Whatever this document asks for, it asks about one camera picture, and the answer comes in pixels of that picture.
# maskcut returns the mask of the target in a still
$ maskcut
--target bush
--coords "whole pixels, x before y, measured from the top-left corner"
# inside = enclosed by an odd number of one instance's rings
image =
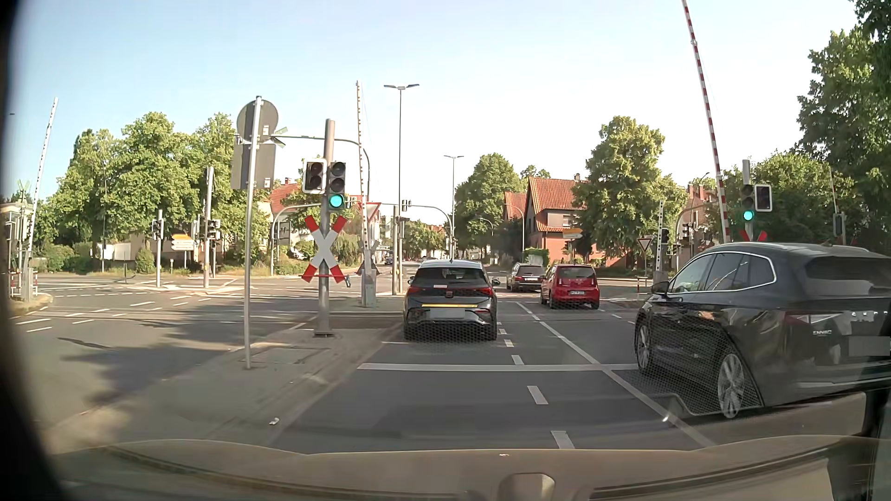
[[[147,275],[155,272],[155,257],[148,247],[142,247],[136,253],[136,273]]]

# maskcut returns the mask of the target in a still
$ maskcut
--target red car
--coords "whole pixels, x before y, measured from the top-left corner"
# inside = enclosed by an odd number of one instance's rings
[[[588,265],[551,266],[542,278],[542,304],[551,308],[570,304],[600,308],[601,290],[594,268]]]

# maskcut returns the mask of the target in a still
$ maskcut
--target traffic light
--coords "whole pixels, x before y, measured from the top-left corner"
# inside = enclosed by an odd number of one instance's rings
[[[770,185],[755,185],[755,211],[773,211],[773,192]]]
[[[740,200],[742,218],[747,221],[755,219],[755,187],[753,185],[743,185],[740,188]]]
[[[325,192],[325,171],[328,168],[326,159],[303,160],[303,193],[320,195]]]
[[[328,209],[343,210],[347,207],[347,164],[331,163],[328,168]]]

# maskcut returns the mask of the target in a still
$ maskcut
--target traffic light pole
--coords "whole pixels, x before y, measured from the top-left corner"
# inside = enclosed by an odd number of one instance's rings
[[[322,156],[330,166],[334,163],[334,120],[325,119],[325,139]],[[319,207],[319,226],[322,235],[327,235],[331,230],[331,214],[328,211],[328,190],[322,195],[322,206]],[[328,302],[328,275],[330,269],[324,260],[319,265],[319,316],[315,323],[313,335],[328,336],[331,332],[331,307]]]

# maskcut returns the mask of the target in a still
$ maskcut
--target railroad crossing sign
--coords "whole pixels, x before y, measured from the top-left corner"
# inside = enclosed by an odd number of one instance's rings
[[[653,237],[651,235],[642,236],[641,238],[637,239],[637,242],[641,245],[641,250],[644,252],[646,252],[647,249],[650,248],[650,242],[652,241]]]
[[[315,253],[313,260],[309,262],[307,271],[303,272],[301,278],[307,282],[311,281],[313,276],[315,276],[315,271],[319,269],[319,265],[324,261],[328,263],[328,269],[331,271],[331,276],[334,277],[334,282],[343,282],[343,272],[340,271],[340,266],[334,258],[334,254],[331,254],[331,245],[334,244],[334,240],[337,239],[340,230],[347,224],[347,219],[343,216],[338,216],[337,220],[334,221],[334,224],[331,225],[330,232],[326,235],[322,235],[322,230],[319,229],[319,225],[315,222],[315,218],[309,216],[305,221],[307,222],[307,228],[313,233],[315,244],[319,247],[319,250]]]

